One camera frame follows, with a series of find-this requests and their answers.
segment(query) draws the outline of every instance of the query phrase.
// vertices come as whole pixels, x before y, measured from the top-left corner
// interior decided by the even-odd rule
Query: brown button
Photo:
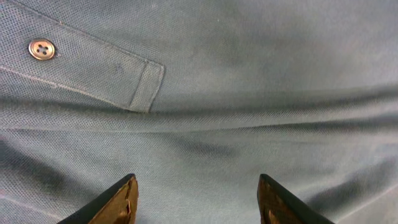
[[[55,47],[46,39],[36,39],[30,42],[29,53],[37,60],[49,60],[55,54]]]

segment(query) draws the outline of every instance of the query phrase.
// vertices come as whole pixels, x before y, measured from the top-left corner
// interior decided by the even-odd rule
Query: stitching
[[[32,206],[30,206],[30,205],[27,205],[27,204],[25,204],[25,203],[18,202],[17,200],[14,200],[14,199],[11,199],[11,198],[9,198],[9,197],[6,197],[5,195],[0,195],[0,198],[3,198],[3,199],[5,199],[5,200],[7,200],[7,201],[9,201],[9,202],[12,202],[12,203],[16,204],[16,205],[19,205],[19,206],[22,206],[22,207],[31,209],[31,210],[33,210],[33,211],[35,211],[35,212],[39,212],[39,213],[41,213],[41,214],[43,214],[43,215],[52,217],[52,218],[54,218],[54,219],[57,219],[58,221],[61,221],[61,220],[62,220],[62,218],[59,217],[58,215],[54,215],[54,214],[45,212],[45,211],[43,211],[43,210],[34,208],[34,207],[32,207]]]
[[[97,99],[97,100],[105,101],[105,102],[110,103],[110,104],[112,104],[112,105],[114,105],[114,106],[117,106],[117,107],[119,107],[119,108],[128,109],[128,108],[124,107],[123,105],[118,105],[118,104],[116,104],[115,102],[112,102],[112,100],[110,100],[110,99],[102,98],[102,97],[100,97],[100,96],[92,95],[92,94],[90,94],[90,93],[88,93],[88,92],[86,92],[86,91],[83,91],[83,90],[81,90],[81,89],[78,89],[78,88],[76,88],[76,87],[74,87],[74,86],[69,86],[69,85],[65,85],[65,84],[61,84],[61,83],[56,83],[56,82],[53,82],[53,81],[50,81],[50,80],[47,80],[47,79],[44,79],[44,78],[39,78],[39,77],[36,77],[36,76],[33,76],[33,75],[25,75],[25,74],[23,74],[23,73],[21,73],[21,72],[17,72],[17,71],[15,71],[15,70],[13,70],[12,68],[8,68],[8,67],[5,67],[5,66],[3,66],[3,65],[0,65],[0,70],[5,70],[5,71],[7,71],[7,72],[15,73],[15,74],[17,74],[17,75],[20,75],[20,76],[22,76],[22,77],[24,77],[24,78],[28,78],[28,79],[30,79],[30,80],[35,80],[35,81],[43,82],[43,83],[52,85],[52,86],[54,86],[55,88],[64,88],[64,89],[66,89],[66,90],[70,90],[70,91],[74,91],[74,92],[77,92],[77,93],[81,93],[81,94],[83,94],[83,95],[90,96],[90,97],[95,98],[95,99]]]
[[[152,103],[153,103],[154,100],[155,100],[155,97],[156,97],[156,95],[157,95],[157,92],[159,91],[160,86],[162,85],[163,76],[164,76],[164,67],[163,67],[163,66],[160,66],[160,74],[159,74],[158,85],[157,85],[157,87],[155,88],[155,91],[154,91],[154,93],[152,94],[152,96],[151,96],[151,98],[150,98],[150,100],[149,100],[149,104],[148,104],[148,106],[147,106],[147,112],[150,111],[150,108],[151,108],[151,106],[152,106]]]
[[[137,91],[138,91],[138,89],[139,89],[140,86],[145,85],[145,83],[144,83],[143,80],[142,80],[142,76],[144,75],[145,71],[148,69],[148,65],[156,65],[156,63],[148,62],[148,64],[147,64],[146,67],[145,67],[145,70],[143,71],[143,73],[142,73],[142,75],[141,75],[141,79],[140,79],[140,82],[139,82],[139,84],[138,84],[136,93],[137,93]],[[150,106],[152,105],[152,103],[153,103],[153,101],[154,101],[154,98],[155,98],[155,96],[156,96],[156,94],[157,94],[157,92],[158,92],[158,90],[159,90],[159,88],[160,88],[160,84],[162,83],[162,79],[163,79],[163,74],[164,74],[164,73],[163,73],[163,71],[164,71],[163,67],[158,67],[158,66],[156,66],[156,68],[158,68],[158,69],[159,69],[159,72],[160,72],[160,73],[158,74],[158,78],[159,78],[159,79],[156,81],[156,82],[157,82],[156,87],[153,88],[153,90],[151,91],[152,94],[151,94],[150,98],[149,98],[148,100],[146,100],[145,103],[139,103],[139,104],[137,104],[137,105],[134,105],[134,106],[136,106],[136,107],[141,107],[141,106],[142,106],[144,112],[146,112],[146,113],[149,112]],[[132,99],[132,101],[131,101],[130,108],[133,107],[132,102],[134,101],[135,98],[142,98],[142,96],[136,96],[136,95],[137,95],[136,93],[134,94],[134,97],[133,97],[133,99]]]
[[[139,86],[140,86],[140,84],[141,84],[142,75],[144,74],[144,72],[145,72],[145,70],[146,70],[146,67],[147,67],[147,64],[148,64],[148,63],[151,63],[152,65],[154,65],[154,66],[160,68],[160,71],[163,71],[163,70],[164,70],[164,67],[163,67],[161,64],[159,64],[159,63],[155,63],[155,62],[150,61],[150,60],[148,60],[148,59],[146,59],[146,58],[142,58],[142,57],[140,57],[140,56],[138,56],[138,55],[136,55],[136,54],[133,54],[133,53],[128,52],[128,51],[126,51],[126,50],[124,50],[124,49],[121,49],[121,48],[119,48],[119,47],[117,47],[117,46],[115,46],[115,45],[113,45],[113,44],[110,44],[110,43],[108,43],[108,42],[105,42],[105,41],[103,41],[103,40],[101,40],[101,39],[99,39],[99,38],[97,38],[97,37],[95,37],[95,36],[89,35],[89,34],[87,34],[86,32],[83,32],[83,31],[80,30],[80,29],[76,29],[76,28],[74,28],[74,27],[66,26],[66,25],[65,25],[64,23],[62,23],[61,21],[56,21],[55,19],[52,19],[52,18],[46,16],[45,14],[42,14],[41,12],[38,12],[38,11],[36,11],[36,10],[34,10],[34,9],[31,9],[30,7],[24,5],[24,4],[20,3],[20,2],[17,2],[17,1],[10,1],[10,0],[8,0],[8,2],[10,2],[10,3],[13,4],[13,5],[15,5],[16,7],[21,8],[22,10],[25,10],[25,11],[27,11],[27,12],[30,12],[30,13],[35,14],[35,16],[39,16],[40,18],[43,18],[43,19],[45,19],[45,20],[47,20],[47,21],[49,21],[49,22],[51,22],[51,23],[55,23],[58,27],[61,27],[63,30],[65,30],[65,31],[67,31],[67,32],[71,32],[72,34],[78,34],[78,35],[81,35],[81,36],[83,36],[83,37],[89,38],[89,39],[91,39],[91,40],[97,42],[98,44],[105,45],[105,46],[107,46],[107,47],[111,47],[111,48],[113,48],[113,49],[115,49],[115,50],[117,50],[117,51],[119,51],[119,52],[121,52],[121,53],[126,54],[126,55],[129,56],[129,57],[138,59],[141,63],[145,63],[144,69],[143,69],[142,72],[141,72],[141,77],[140,77],[140,80],[139,80],[139,83],[138,83],[138,86],[137,86],[137,90],[138,90],[138,88],[139,88]],[[31,80],[37,80],[37,81],[40,81],[40,82],[47,83],[47,84],[49,84],[49,85],[53,85],[53,86],[55,86],[55,87],[60,87],[60,88],[64,88],[64,89],[67,89],[67,90],[70,90],[70,91],[75,91],[75,92],[78,92],[78,93],[81,93],[81,94],[90,96],[90,97],[92,97],[92,98],[95,98],[95,99],[97,99],[97,100],[105,101],[105,102],[107,102],[107,103],[110,103],[110,104],[112,104],[112,105],[114,105],[114,106],[117,106],[117,107],[119,107],[119,108],[123,108],[123,109],[126,109],[126,110],[130,110],[130,109],[131,109],[131,103],[132,103],[134,97],[136,97],[136,92],[135,92],[135,93],[132,95],[132,100],[131,100],[129,103],[127,103],[126,105],[124,105],[124,104],[117,104],[116,102],[114,102],[113,100],[110,100],[109,98],[105,98],[105,97],[103,97],[103,96],[95,96],[95,95],[92,95],[91,93],[88,93],[87,91],[83,91],[83,90],[81,90],[81,89],[79,89],[79,88],[77,88],[77,87],[74,87],[74,86],[65,85],[65,84],[63,84],[63,83],[57,83],[57,82],[54,82],[54,81],[51,81],[51,80],[48,80],[48,79],[45,79],[45,78],[39,78],[39,77],[36,77],[36,76],[33,76],[33,75],[25,75],[25,74],[23,74],[23,73],[21,73],[21,72],[15,71],[15,70],[14,70],[15,68],[7,68],[7,67],[5,67],[5,66],[3,66],[3,65],[0,65],[0,69],[4,69],[4,70],[6,70],[6,71],[8,71],[8,72],[12,72],[12,73],[18,74],[18,75],[20,75],[20,76],[22,76],[22,77],[29,78],[29,79],[31,79]],[[159,81],[161,81],[162,79],[163,79],[163,73],[159,74]],[[149,111],[149,108],[150,108],[150,106],[151,106],[151,104],[152,104],[152,102],[153,102],[153,99],[154,99],[154,97],[155,97],[157,91],[159,90],[159,88],[160,88],[160,84],[159,84],[158,87],[155,89],[155,92],[152,94],[152,97],[151,97],[151,99],[150,99],[150,102],[148,102],[149,104],[146,106],[146,112]]]
[[[149,61],[146,58],[140,57],[140,56],[138,56],[136,54],[133,54],[131,52],[128,52],[127,50],[124,50],[124,49],[122,49],[122,48],[120,48],[120,47],[118,47],[116,45],[110,44],[110,43],[106,42],[105,40],[102,40],[102,39],[99,39],[98,37],[95,37],[95,36],[92,36],[90,34],[87,34],[86,32],[83,32],[80,29],[77,29],[77,28],[72,27],[70,25],[66,25],[62,21],[57,21],[55,19],[52,19],[52,18],[46,16],[45,14],[42,14],[41,12],[38,12],[38,11],[30,8],[29,6],[24,5],[23,3],[20,3],[20,2],[17,2],[17,1],[11,1],[11,0],[8,0],[8,2],[12,3],[13,5],[15,5],[15,6],[21,8],[23,10],[32,12],[32,13],[36,14],[36,16],[40,16],[41,19],[46,19],[46,20],[58,25],[59,27],[62,27],[63,29],[67,30],[68,32],[78,33],[78,34],[80,34],[82,36],[85,36],[85,37],[87,37],[87,38],[89,38],[91,40],[94,40],[94,41],[98,42],[99,44],[107,45],[107,47],[112,47],[112,48],[114,48],[117,51],[123,52],[124,54],[127,54],[127,55],[129,55],[131,57],[137,58],[137,59],[142,60],[144,62],[148,62]]]
[[[352,215],[354,215],[355,213],[361,211],[362,209],[366,208],[367,206],[371,205],[372,203],[378,201],[380,198],[382,198],[383,196],[387,195],[389,192],[392,192],[393,190],[395,190],[396,188],[398,188],[398,184],[393,185],[392,187],[388,188],[385,192],[379,194],[376,198],[371,199],[370,201],[366,202],[365,204],[362,204],[362,206],[360,206],[359,208],[349,212],[348,214],[346,214],[345,216],[343,216],[342,218],[339,218],[339,220],[336,223],[341,222],[342,220],[344,220],[345,218],[348,218]]]
[[[145,72],[145,70],[147,69],[148,64],[149,64],[149,62],[146,62],[145,65],[144,65],[144,68],[142,69],[142,72],[141,72],[140,77],[139,77],[139,81],[138,81],[137,88],[136,88],[134,94],[132,95],[132,98],[131,98],[131,100],[130,100],[130,102],[129,102],[129,104],[128,104],[128,105],[129,105],[129,108],[132,108],[132,102],[134,101],[134,99],[135,99],[135,97],[136,97],[136,94],[137,94],[137,91],[138,91],[138,89],[139,89],[139,86],[141,85],[142,76],[144,75],[144,72]]]

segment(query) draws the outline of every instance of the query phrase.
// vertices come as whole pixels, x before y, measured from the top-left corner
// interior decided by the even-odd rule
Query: shirt fabric
[[[397,11],[0,0],[1,223],[55,223],[128,173],[137,223],[259,223],[261,173],[334,222],[398,223]]]

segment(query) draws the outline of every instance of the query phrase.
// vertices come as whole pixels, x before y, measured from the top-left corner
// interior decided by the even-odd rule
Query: seam
[[[369,205],[371,205],[374,202],[377,202],[381,197],[387,195],[389,192],[392,192],[393,190],[395,190],[396,188],[398,188],[398,184],[395,184],[394,186],[390,187],[389,189],[387,189],[385,192],[383,192],[382,194],[378,195],[376,198],[370,200],[369,202],[365,203],[363,206],[360,206],[358,209],[349,212],[348,214],[346,214],[345,216],[343,216],[342,218],[340,218],[336,223],[341,222],[342,220],[344,220],[345,218],[348,218],[352,215],[354,215],[355,213],[361,211],[362,209],[368,207]]]
[[[152,96],[151,96],[151,98],[150,98],[149,104],[148,104],[148,106],[147,106],[147,108],[148,108],[148,109],[147,109],[147,112],[150,111],[150,108],[151,108],[151,106],[152,106],[152,103],[153,103],[154,100],[155,100],[155,97],[156,97],[156,95],[157,95],[157,92],[159,91],[160,86],[162,85],[163,76],[164,76],[164,67],[163,67],[163,66],[160,66],[160,73],[159,73],[158,84],[157,84],[157,87],[155,88],[154,93],[152,94]]]
[[[145,62],[144,68],[142,68],[142,71],[141,71],[141,73],[140,73],[140,77],[139,77],[139,81],[138,81],[137,88],[136,88],[136,90],[134,91],[134,93],[132,94],[132,98],[131,98],[130,102],[126,105],[126,106],[128,106],[129,108],[131,108],[132,101],[133,101],[134,98],[136,97],[136,93],[137,93],[137,91],[138,91],[138,88],[139,88],[139,86],[141,85],[142,76],[144,75],[144,72],[145,72],[145,70],[147,69],[148,64],[149,64],[149,62]]]
[[[46,19],[46,20],[48,20],[50,22],[56,23],[57,25],[59,25],[59,27],[62,27],[63,29],[67,30],[68,32],[79,33],[80,35],[83,35],[83,36],[85,36],[85,37],[87,37],[87,38],[89,38],[91,40],[94,40],[94,41],[98,42],[99,44],[107,45],[107,47],[112,47],[115,50],[118,50],[118,51],[120,51],[120,52],[122,52],[124,54],[127,54],[127,55],[131,56],[131,57],[134,57],[136,59],[142,60],[144,62],[148,62],[149,61],[146,58],[140,57],[140,56],[138,56],[138,55],[136,55],[136,54],[134,54],[132,52],[129,52],[127,50],[124,50],[124,49],[122,49],[122,48],[120,48],[120,47],[118,47],[116,45],[110,44],[109,42],[106,42],[105,40],[99,39],[98,37],[95,37],[95,36],[93,36],[91,34],[88,34],[88,33],[84,32],[84,31],[82,31],[80,29],[77,29],[77,28],[72,27],[70,25],[66,25],[62,21],[58,21],[56,19],[52,19],[51,17],[49,17],[49,16],[47,16],[47,15],[45,15],[45,14],[39,12],[39,11],[36,11],[35,9],[32,9],[29,6],[26,6],[23,3],[20,3],[18,1],[11,1],[11,0],[8,0],[8,2],[10,2],[11,4],[13,4],[13,5],[15,5],[15,6],[21,8],[23,10],[32,12],[32,13],[36,14],[37,16],[40,16],[40,18],[43,18],[43,19]]]
[[[6,197],[5,195],[0,195],[0,198],[3,198],[4,200],[7,200],[7,201],[9,201],[9,202],[11,202],[11,203],[14,203],[14,204],[16,204],[16,205],[19,205],[19,206],[22,206],[22,207],[31,209],[31,210],[33,210],[33,211],[35,211],[35,212],[39,212],[39,213],[41,213],[41,214],[43,214],[43,215],[46,215],[46,216],[48,216],[48,217],[52,217],[52,218],[54,218],[54,219],[57,219],[58,221],[61,221],[61,220],[62,220],[62,218],[59,217],[58,215],[54,215],[54,214],[45,212],[45,211],[43,211],[43,210],[34,208],[34,207],[30,206],[30,205],[27,205],[27,204],[18,202],[17,200],[14,200],[14,199],[11,199],[11,198],[9,198],[9,197]]]
[[[147,69],[153,69],[153,68],[148,68],[148,66],[153,66],[153,65],[155,65],[155,69],[158,69],[158,70],[159,70],[159,71],[157,72],[157,73],[158,73],[158,75],[157,75],[158,79],[155,80],[155,81],[149,81],[149,82],[143,80],[143,79],[142,79],[142,76],[145,74],[146,70],[147,70]],[[154,74],[155,74],[154,72],[150,72],[149,75],[150,75],[151,77],[153,77]],[[132,99],[132,101],[131,101],[129,107],[130,107],[130,108],[133,107],[132,104],[133,104],[133,102],[134,102],[134,99],[140,99],[140,98],[142,98],[142,97],[146,98],[146,96],[149,96],[149,98],[146,99],[144,102],[138,103],[138,104],[135,104],[135,105],[134,105],[136,108],[137,108],[137,107],[138,107],[138,108],[141,108],[140,111],[143,111],[143,112],[145,112],[145,113],[148,113],[149,110],[150,110],[150,106],[152,105],[152,102],[154,101],[154,98],[155,98],[155,96],[156,96],[156,94],[157,94],[157,92],[158,92],[158,90],[159,90],[159,88],[160,88],[160,84],[161,84],[162,79],[163,79],[163,74],[164,74],[164,68],[163,68],[163,67],[158,67],[158,66],[156,66],[156,63],[154,63],[154,62],[148,62],[148,64],[145,66],[145,70],[143,71],[143,73],[142,73],[142,75],[141,75],[140,82],[139,82],[139,84],[138,84],[137,90],[136,90],[136,92],[135,92],[135,94],[134,94],[134,97],[133,97],[133,99]],[[147,85],[148,83],[153,83],[153,82],[156,82],[156,86],[155,86],[154,88],[151,88],[151,90],[148,90],[148,91],[146,91],[145,93],[141,93],[141,94],[137,95],[137,92],[139,91],[140,86],[145,86],[145,85]]]
[[[65,31],[67,31],[69,33],[80,35],[80,36],[82,36],[84,38],[93,40],[93,41],[95,41],[96,43],[98,43],[100,45],[105,45],[105,47],[113,48],[114,50],[117,50],[118,52],[121,52],[122,54],[125,54],[128,57],[131,57],[133,59],[138,59],[139,63],[144,63],[144,68],[143,68],[142,72],[140,73],[140,80],[138,82],[137,89],[133,93],[131,101],[127,102],[127,103],[117,103],[117,102],[114,102],[114,100],[110,100],[109,98],[106,98],[106,97],[103,97],[103,96],[93,95],[93,94],[91,94],[91,93],[89,93],[87,91],[84,91],[84,90],[82,90],[80,88],[77,88],[75,86],[66,85],[66,84],[63,84],[63,83],[55,82],[55,81],[52,81],[52,80],[49,80],[49,79],[46,79],[46,78],[42,78],[42,77],[37,77],[37,76],[34,76],[34,75],[27,75],[27,74],[24,74],[24,73],[22,73],[20,71],[17,71],[15,68],[5,67],[4,65],[0,65],[0,69],[3,69],[3,70],[6,70],[8,72],[12,72],[12,73],[18,74],[18,75],[20,75],[20,76],[22,76],[24,78],[29,78],[31,80],[36,80],[36,81],[39,81],[39,82],[47,83],[47,84],[53,85],[55,87],[60,87],[60,88],[66,89],[66,90],[70,90],[70,91],[74,91],[74,92],[77,92],[77,93],[81,93],[81,94],[84,94],[86,96],[90,96],[90,97],[95,98],[97,100],[101,100],[101,101],[110,103],[111,105],[117,106],[118,108],[122,108],[122,109],[129,110],[129,111],[133,111],[133,110],[131,110],[131,103],[132,103],[134,97],[136,96],[136,92],[138,90],[138,87],[141,84],[142,75],[144,74],[148,63],[151,63],[151,65],[154,65],[155,67],[160,69],[161,73],[159,74],[159,81],[158,82],[161,82],[161,80],[163,79],[162,71],[164,70],[164,67],[161,64],[159,64],[159,63],[150,61],[150,60],[148,60],[146,58],[142,58],[142,57],[140,57],[140,56],[138,56],[138,55],[136,55],[136,54],[134,54],[132,52],[128,52],[127,50],[119,48],[118,46],[115,46],[113,44],[105,42],[104,40],[101,40],[101,39],[99,39],[99,38],[97,38],[95,36],[89,35],[89,34],[87,34],[86,32],[83,32],[80,29],[76,29],[76,28],[71,27],[69,25],[65,25],[62,21],[57,21],[55,19],[52,19],[52,18],[46,16],[45,14],[32,9],[29,6],[26,6],[23,3],[20,3],[20,2],[17,2],[17,1],[11,1],[11,0],[8,0],[8,2],[13,4],[13,5],[15,5],[16,7],[20,8],[23,11],[27,11],[29,13],[32,13],[35,16],[39,16],[43,20],[46,20],[48,22],[51,22],[51,23],[55,24],[56,26],[60,27],[61,29],[65,30]],[[150,98],[150,101],[148,102],[148,105],[145,105],[146,112],[149,111],[149,108],[150,108],[150,106],[151,106],[151,104],[153,102],[153,99],[154,99],[156,93],[158,92],[159,88],[160,88],[160,83],[157,85],[157,88],[154,90],[154,93],[152,94],[152,96]]]
[[[39,77],[34,76],[34,75],[26,75],[26,74],[24,74],[22,72],[15,71],[13,68],[8,68],[8,67],[5,67],[3,65],[0,65],[0,70],[5,70],[7,72],[12,72],[14,74],[20,75],[20,76],[22,76],[24,78],[28,78],[30,80],[35,80],[35,81],[39,81],[39,82],[42,82],[42,83],[46,83],[46,84],[54,86],[55,88],[63,88],[63,89],[66,89],[66,90],[70,90],[70,91],[74,91],[74,92],[77,92],[77,93],[81,93],[83,95],[90,96],[90,97],[92,97],[94,99],[110,103],[110,104],[112,104],[114,106],[117,106],[118,108],[128,109],[127,107],[125,107],[123,105],[116,104],[115,102],[113,102],[110,99],[92,95],[91,93],[83,91],[83,90],[81,90],[79,88],[76,88],[74,86],[69,86],[69,85],[53,82],[53,81],[50,81],[50,80],[47,80],[47,79],[44,79],[44,78],[39,78]]]

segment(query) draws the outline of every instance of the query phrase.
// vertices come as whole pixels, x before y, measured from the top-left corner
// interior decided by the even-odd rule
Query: button
[[[55,47],[46,39],[32,40],[29,44],[29,53],[37,60],[49,60],[55,54]]]

